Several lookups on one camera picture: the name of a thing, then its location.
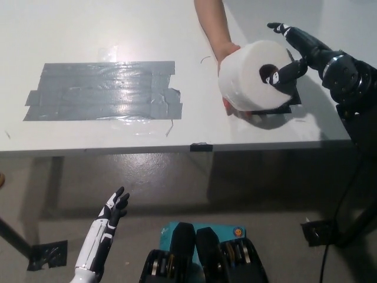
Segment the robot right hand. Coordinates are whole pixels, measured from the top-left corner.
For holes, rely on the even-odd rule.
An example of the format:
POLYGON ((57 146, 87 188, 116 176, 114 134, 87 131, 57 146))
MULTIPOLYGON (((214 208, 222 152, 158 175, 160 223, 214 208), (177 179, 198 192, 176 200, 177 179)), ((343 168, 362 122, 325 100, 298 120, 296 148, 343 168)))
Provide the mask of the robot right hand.
POLYGON ((280 22, 269 22, 267 27, 282 35, 302 56, 301 59, 292 61, 263 80, 275 88, 296 81, 306 74, 308 68, 316 70, 319 77, 323 78, 331 65, 345 57, 343 51, 332 50, 300 28, 280 22))

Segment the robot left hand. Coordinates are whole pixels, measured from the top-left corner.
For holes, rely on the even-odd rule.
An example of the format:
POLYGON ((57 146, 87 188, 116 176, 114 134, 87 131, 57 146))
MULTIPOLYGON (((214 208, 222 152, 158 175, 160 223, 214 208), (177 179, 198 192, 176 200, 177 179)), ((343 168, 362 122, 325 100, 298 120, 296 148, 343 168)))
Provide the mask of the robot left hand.
POLYGON ((111 195, 92 222, 80 250, 76 267, 95 274, 103 272, 119 220, 127 214, 129 193, 120 187, 111 195))

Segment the person's bare hand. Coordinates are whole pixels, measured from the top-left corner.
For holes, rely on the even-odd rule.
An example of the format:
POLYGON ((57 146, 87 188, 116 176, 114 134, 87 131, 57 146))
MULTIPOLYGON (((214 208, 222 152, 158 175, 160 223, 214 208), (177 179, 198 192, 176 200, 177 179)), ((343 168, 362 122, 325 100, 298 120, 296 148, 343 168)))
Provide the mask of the person's bare hand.
MULTIPOLYGON (((229 56, 230 54, 236 52, 237 50, 240 49, 240 46, 239 45, 236 45, 232 42, 227 42, 225 44, 223 44, 219 50, 219 54, 217 56, 217 66, 218 66, 218 71, 220 71, 220 67, 221 67, 221 62, 227 57, 229 56)), ((223 105, 224 105, 224 108, 226 110, 226 113, 228 116, 232 115, 232 105, 225 99, 225 98, 222 98, 223 100, 223 105)))

